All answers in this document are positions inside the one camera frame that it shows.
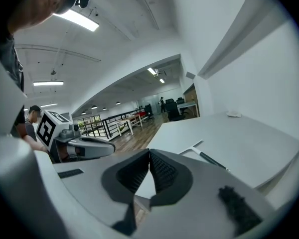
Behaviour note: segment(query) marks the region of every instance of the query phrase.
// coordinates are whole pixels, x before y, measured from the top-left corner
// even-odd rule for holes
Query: gray shirt
[[[34,127],[33,127],[32,123],[30,122],[30,120],[28,120],[28,119],[25,120],[25,129],[26,129],[27,135],[31,136],[33,138],[33,140],[37,141],[36,136],[35,136]]]

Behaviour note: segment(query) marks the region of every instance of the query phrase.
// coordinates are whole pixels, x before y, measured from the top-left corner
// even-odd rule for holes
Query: tabletop
[[[185,107],[185,106],[194,106],[196,103],[195,102],[188,102],[184,104],[179,104],[177,105],[178,108]]]
[[[180,153],[200,140],[200,151],[252,188],[275,177],[299,152],[299,141],[290,135],[254,119],[231,118],[225,113],[164,123],[147,148]]]

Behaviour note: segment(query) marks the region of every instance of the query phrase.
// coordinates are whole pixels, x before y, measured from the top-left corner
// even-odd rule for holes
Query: man
[[[164,103],[164,97],[161,97],[160,98],[160,112],[163,114],[163,113],[165,113],[165,103]]]
[[[35,131],[33,127],[33,123],[39,123],[41,120],[41,115],[42,111],[39,106],[31,106],[29,109],[29,113],[25,119],[25,129],[26,129],[26,134],[31,136],[33,140],[38,142],[36,140],[35,136]]]
[[[13,34],[20,29],[29,28],[44,22],[54,13],[68,11],[75,0],[0,0],[7,9],[0,9],[0,61],[7,73],[23,91],[23,67],[14,48]],[[15,128],[19,136],[30,144],[33,150],[47,152],[26,132],[24,111],[21,109]]]

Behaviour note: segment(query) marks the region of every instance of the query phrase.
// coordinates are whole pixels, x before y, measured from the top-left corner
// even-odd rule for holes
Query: office chair
[[[181,105],[181,104],[184,104],[184,103],[185,103],[185,99],[184,99],[184,98],[177,98],[176,102],[177,102],[178,105]],[[188,109],[188,107],[180,108],[180,113],[181,113],[182,115],[184,115],[184,114],[188,114],[188,112],[185,112],[186,109]]]
[[[168,103],[172,103],[172,102],[174,102],[174,99],[173,99],[173,98],[171,98],[171,99],[167,99],[165,102],[166,102],[166,104],[168,104]]]
[[[168,113],[169,121],[178,121],[178,120],[183,120],[185,118],[184,115],[179,114],[176,102],[166,103],[165,109]]]
[[[151,110],[151,106],[150,106],[150,105],[145,106],[144,111],[146,112],[146,116],[148,117],[148,118],[146,119],[146,121],[148,121],[148,120],[153,120],[153,119],[154,119],[154,118],[152,118],[152,116],[153,116],[153,112],[152,112],[152,110]]]

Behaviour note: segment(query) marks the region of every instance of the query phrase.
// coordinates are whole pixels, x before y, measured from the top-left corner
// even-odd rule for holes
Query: ceiling
[[[76,118],[81,116],[81,113],[90,110],[92,105],[96,105],[98,107],[97,111],[100,112],[103,107],[108,109],[114,107],[118,101],[123,104],[146,97],[149,93],[152,93],[163,85],[163,83],[159,81],[160,79],[165,81],[165,85],[179,82],[179,59],[160,64],[153,67],[153,69],[158,71],[157,76],[145,69],[105,88],[75,112],[72,117]]]
[[[24,92],[33,103],[70,95],[115,48],[172,25],[167,0],[90,0],[86,8],[72,8],[99,27],[91,32],[52,16],[39,26],[15,35],[15,46],[24,70]],[[51,70],[57,72],[51,76]],[[58,87],[34,87],[33,81],[57,79]]]

